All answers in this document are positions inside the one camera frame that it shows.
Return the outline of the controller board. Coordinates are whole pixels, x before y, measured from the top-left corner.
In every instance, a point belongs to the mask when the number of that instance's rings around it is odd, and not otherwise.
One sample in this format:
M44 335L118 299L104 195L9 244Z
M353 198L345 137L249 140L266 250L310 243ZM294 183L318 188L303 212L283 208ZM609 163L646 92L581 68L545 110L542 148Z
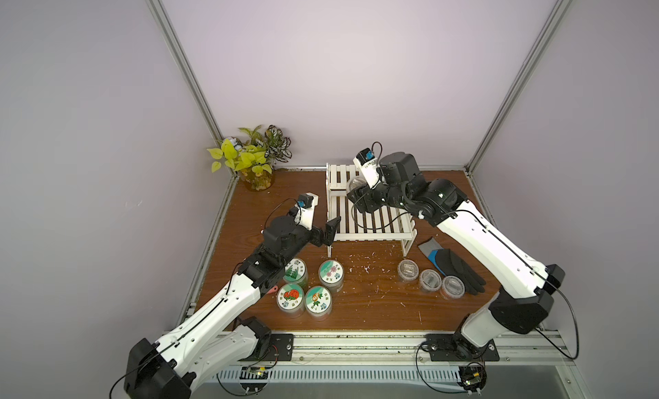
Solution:
M244 366L241 368L239 384L246 396L256 395L269 383L270 368L266 366Z
M469 395L481 394L487 384L487 368L483 362L470 362L467 366L458 368L461 386Z

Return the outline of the clear seed container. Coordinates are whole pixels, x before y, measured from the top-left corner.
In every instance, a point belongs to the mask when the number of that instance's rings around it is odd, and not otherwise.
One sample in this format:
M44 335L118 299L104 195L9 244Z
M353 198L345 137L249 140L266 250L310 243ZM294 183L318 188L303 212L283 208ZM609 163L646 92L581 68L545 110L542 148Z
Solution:
M425 293L439 292L442 286L442 277L435 270L422 270L418 280L420 290Z
M439 292L447 300L461 299L465 295L465 285L456 276L448 275L443 278Z
M400 282L413 282L420 274L417 263L409 259L403 259L397 266L397 274Z

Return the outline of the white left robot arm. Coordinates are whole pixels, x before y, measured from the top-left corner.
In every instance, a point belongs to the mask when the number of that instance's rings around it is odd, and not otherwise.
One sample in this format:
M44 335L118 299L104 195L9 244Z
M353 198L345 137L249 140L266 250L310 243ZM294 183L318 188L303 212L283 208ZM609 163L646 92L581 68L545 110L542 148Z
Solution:
M155 342L142 339L130 350L120 378L130 398L188 398L224 367L264 354L270 329L257 318L226 328L281 281L286 265L308 244L331 246L340 218L325 227L277 217L264 240L237 266L228 284L185 322Z

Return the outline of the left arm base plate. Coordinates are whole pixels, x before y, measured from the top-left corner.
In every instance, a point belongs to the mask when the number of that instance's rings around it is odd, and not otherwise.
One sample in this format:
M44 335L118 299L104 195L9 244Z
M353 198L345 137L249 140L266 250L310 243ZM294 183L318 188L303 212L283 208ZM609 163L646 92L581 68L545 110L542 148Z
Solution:
M272 334L265 342L259 341L254 352L240 362L291 361L293 356L294 335L290 333Z

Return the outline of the jar with tree lid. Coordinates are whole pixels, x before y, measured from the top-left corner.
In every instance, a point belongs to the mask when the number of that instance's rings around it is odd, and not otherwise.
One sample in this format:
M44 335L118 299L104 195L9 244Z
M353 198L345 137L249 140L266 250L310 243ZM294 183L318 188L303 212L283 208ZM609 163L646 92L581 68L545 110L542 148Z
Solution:
M292 259L285 267L285 275L283 277L286 284L294 284L307 288L309 277L309 268L304 260L300 258Z

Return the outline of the green potted plant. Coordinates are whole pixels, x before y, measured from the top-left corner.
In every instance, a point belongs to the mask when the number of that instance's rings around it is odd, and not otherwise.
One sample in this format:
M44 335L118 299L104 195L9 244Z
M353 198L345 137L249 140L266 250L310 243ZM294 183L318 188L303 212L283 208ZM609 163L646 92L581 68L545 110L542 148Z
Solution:
M227 137L217 141L218 147L207 149L213 159L211 172L226 167L249 190L267 191L274 182L275 165L288 163L293 157L291 139L274 124L243 127L239 131L246 136L245 141Z

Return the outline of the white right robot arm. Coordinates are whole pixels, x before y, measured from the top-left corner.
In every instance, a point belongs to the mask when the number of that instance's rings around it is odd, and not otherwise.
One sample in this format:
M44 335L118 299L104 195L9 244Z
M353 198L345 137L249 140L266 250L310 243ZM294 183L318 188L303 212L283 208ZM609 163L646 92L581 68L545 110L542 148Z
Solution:
M477 355L507 331L527 335L547 318L565 279L562 268L525 254L449 180L426 180L413 155L396 152L379 159L365 148L354 164L365 179L348 190L357 211L372 214L387 206L425 220L455 239L498 280L499 292L454 333L451 343L459 355Z

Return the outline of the white wooden slatted shelf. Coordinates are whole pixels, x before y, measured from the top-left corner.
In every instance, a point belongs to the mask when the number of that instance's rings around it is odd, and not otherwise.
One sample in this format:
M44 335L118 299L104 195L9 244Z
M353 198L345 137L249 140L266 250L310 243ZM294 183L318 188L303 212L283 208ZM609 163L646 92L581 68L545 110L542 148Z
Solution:
M335 242L398 241L403 256L417 237L415 222L401 209L383 207L374 213L360 213L348 200L348 182L360 177L355 165L326 166L326 197L328 219L340 217Z

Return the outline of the jar with orange flower lid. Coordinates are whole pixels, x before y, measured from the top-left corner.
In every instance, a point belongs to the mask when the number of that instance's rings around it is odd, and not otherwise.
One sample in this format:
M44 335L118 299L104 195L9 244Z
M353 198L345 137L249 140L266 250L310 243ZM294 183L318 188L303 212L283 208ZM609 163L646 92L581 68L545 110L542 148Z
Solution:
M317 320L325 320L331 314L332 295L326 287L316 286L305 295L305 309Z

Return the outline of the clear container red seeds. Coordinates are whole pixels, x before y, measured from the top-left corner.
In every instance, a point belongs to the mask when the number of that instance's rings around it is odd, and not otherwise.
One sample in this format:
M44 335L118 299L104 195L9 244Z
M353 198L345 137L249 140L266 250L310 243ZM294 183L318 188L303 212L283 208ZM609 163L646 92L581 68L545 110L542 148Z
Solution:
M352 177L352 178L348 181L347 192L348 192L348 191L351 191L352 189L358 188L358 187L367 187L367 190L370 189L370 186L369 186L369 184L367 183L366 179L365 179L363 176L361 176L361 175L360 175L360 176Z

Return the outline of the jar with strawberry lid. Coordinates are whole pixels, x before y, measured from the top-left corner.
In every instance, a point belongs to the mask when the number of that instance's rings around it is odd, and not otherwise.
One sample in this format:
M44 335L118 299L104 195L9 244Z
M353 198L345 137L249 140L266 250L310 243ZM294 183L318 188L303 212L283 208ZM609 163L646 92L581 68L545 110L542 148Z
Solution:
M287 283L282 286L276 296L279 309L291 318L301 316L305 312L305 293L298 284Z

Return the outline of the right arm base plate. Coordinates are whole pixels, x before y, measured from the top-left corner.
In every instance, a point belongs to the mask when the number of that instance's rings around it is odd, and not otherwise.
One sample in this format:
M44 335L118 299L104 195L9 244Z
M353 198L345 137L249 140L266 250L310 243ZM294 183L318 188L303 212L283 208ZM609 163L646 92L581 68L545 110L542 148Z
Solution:
M500 361L499 352L494 341L489 341L484 347L475 347L463 337L453 334L427 334L421 344L421 349L430 354L431 361L472 362Z

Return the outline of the right controller board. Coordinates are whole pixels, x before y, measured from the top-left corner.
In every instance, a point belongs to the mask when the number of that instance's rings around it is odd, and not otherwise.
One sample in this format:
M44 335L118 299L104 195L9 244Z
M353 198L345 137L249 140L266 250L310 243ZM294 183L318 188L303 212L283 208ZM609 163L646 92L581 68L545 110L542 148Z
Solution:
M481 394L487 384L487 368L483 362L470 362L467 366L458 368L461 386L469 395Z

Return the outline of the black blue garden glove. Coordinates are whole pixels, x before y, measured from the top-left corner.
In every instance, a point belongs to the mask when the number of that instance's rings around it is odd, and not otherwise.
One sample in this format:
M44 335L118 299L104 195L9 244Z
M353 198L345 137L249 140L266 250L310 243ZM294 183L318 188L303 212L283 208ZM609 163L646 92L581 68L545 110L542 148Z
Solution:
M441 247L435 239L429 239L419 244L418 248L441 275L454 276L463 282L468 294L485 293L487 282L456 253Z

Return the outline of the aluminium front rail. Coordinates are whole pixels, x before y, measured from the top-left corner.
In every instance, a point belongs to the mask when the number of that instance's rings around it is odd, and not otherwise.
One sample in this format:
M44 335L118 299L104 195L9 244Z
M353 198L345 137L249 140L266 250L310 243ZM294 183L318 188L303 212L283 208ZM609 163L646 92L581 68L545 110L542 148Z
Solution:
M290 331L294 335L291 361L258 361L265 364L290 365L414 365L449 363L466 365L469 362L431 361L430 354L421 349L429 331ZM567 349L557 331L543 335L533 331L528 335L511 332L494 337L500 361L495 365L554 366L571 365Z

